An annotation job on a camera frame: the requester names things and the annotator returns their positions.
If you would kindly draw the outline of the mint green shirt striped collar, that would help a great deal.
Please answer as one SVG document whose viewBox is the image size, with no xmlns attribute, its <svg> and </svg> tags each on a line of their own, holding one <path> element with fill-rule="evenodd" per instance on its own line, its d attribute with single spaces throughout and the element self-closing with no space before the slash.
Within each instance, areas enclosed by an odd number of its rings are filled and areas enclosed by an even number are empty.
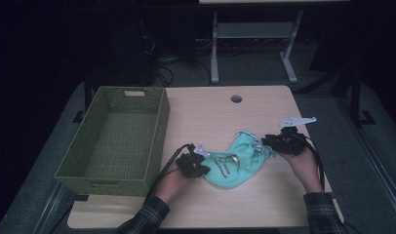
<svg viewBox="0 0 396 234">
<path fill-rule="evenodd" d="M 210 171 L 204 178 L 222 189 L 231 189 L 244 183 L 276 153 L 264 146 L 260 138 L 250 132 L 239 132 L 226 152 L 211 152 L 202 165 Z"/>
</svg>

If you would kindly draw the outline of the person's left hand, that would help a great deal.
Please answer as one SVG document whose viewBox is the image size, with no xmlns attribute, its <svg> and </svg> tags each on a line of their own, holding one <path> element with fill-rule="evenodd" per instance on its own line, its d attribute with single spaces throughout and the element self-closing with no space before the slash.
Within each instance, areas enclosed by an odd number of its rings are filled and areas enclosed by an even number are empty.
<svg viewBox="0 0 396 234">
<path fill-rule="evenodd" d="M 166 175 L 158 183 L 154 195 L 166 204 L 170 204 L 179 194 L 194 182 L 193 178 L 185 177 L 178 165 L 173 163 Z"/>
</svg>

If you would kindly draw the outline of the white metal-framed desk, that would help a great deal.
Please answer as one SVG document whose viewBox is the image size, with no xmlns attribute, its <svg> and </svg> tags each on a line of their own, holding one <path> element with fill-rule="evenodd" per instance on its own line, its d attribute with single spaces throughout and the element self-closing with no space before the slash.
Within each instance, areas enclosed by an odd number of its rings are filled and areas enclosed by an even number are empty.
<svg viewBox="0 0 396 234">
<path fill-rule="evenodd" d="M 286 39 L 287 47 L 279 53 L 280 60 L 291 84 L 297 82 L 297 76 L 291 64 L 290 56 L 297 38 L 303 14 L 308 6 L 318 7 L 320 4 L 338 4 L 349 0 L 198 0 L 200 7 L 213 10 L 212 51 L 211 51 L 211 83 L 219 82 L 218 72 L 218 40 L 219 39 Z M 223 8 L 231 10 L 271 10 L 276 7 L 280 11 L 294 11 L 290 20 L 254 19 L 250 22 L 241 20 L 234 22 L 219 21 L 218 13 Z"/>
</svg>

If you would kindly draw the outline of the black metal post with foot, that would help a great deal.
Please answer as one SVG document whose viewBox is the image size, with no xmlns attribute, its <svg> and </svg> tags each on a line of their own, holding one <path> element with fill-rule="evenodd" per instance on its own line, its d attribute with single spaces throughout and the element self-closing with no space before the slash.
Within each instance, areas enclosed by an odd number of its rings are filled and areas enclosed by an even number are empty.
<svg viewBox="0 0 396 234">
<path fill-rule="evenodd" d="M 90 75 L 87 74 L 84 80 L 84 109 L 76 113 L 73 119 L 74 123 L 81 123 L 83 121 L 85 114 L 87 113 L 90 104 L 92 102 L 92 98 L 93 98 L 93 87 L 92 87 Z"/>
</svg>

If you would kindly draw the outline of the person's right hand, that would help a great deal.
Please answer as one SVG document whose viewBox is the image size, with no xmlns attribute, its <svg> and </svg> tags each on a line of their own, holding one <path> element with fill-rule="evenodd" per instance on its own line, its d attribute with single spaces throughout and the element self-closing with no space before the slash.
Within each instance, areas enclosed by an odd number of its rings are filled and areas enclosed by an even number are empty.
<svg viewBox="0 0 396 234">
<path fill-rule="evenodd" d="M 298 155 L 291 155 L 279 152 L 291 166 L 296 178 L 300 181 L 306 193 L 323 192 L 319 178 L 319 169 L 316 159 L 308 147 Z"/>
</svg>

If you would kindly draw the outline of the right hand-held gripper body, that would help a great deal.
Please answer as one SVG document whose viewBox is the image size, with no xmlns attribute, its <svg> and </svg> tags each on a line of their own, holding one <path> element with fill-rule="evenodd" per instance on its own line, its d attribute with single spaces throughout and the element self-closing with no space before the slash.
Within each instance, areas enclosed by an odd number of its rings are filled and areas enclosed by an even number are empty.
<svg viewBox="0 0 396 234">
<path fill-rule="evenodd" d="M 316 122 L 315 117 L 289 117 L 282 121 L 279 126 L 281 133 L 277 136 L 275 150 L 280 153 L 299 155 L 310 145 L 307 136 L 301 134 L 297 126 Z"/>
</svg>

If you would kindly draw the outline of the green woven basket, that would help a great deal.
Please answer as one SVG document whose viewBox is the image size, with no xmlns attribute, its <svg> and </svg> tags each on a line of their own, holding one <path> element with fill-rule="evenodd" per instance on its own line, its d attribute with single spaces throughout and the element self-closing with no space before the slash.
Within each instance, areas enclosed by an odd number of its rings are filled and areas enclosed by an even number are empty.
<svg viewBox="0 0 396 234">
<path fill-rule="evenodd" d="M 145 196 L 161 172 L 167 92 L 100 87 L 56 172 L 78 194 Z"/>
</svg>

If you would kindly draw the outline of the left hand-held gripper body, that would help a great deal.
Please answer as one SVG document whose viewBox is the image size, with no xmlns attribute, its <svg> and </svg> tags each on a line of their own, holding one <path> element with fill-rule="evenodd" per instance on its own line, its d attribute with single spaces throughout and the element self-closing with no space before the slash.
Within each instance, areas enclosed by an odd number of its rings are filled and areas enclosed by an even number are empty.
<svg viewBox="0 0 396 234">
<path fill-rule="evenodd" d="M 201 167 L 205 166 L 203 165 L 205 157 L 199 153 L 199 150 L 194 144 L 188 144 L 186 148 L 188 152 L 182 153 L 181 156 L 176 160 L 176 163 L 181 174 L 190 178 L 190 175 L 193 172 L 201 173 Z"/>
</svg>

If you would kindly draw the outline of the black metal stand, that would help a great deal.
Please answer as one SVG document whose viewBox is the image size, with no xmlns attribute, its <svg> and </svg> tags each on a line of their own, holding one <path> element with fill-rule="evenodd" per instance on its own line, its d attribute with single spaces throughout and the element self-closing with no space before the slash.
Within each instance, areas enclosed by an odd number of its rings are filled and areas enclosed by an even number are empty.
<svg viewBox="0 0 396 234">
<path fill-rule="evenodd" d="M 374 125 L 375 119 L 368 110 L 360 109 L 361 100 L 361 76 L 357 69 L 344 65 L 336 72 L 337 78 L 331 93 L 334 97 L 342 98 L 350 92 L 349 117 L 357 128 L 363 125 Z"/>
</svg>

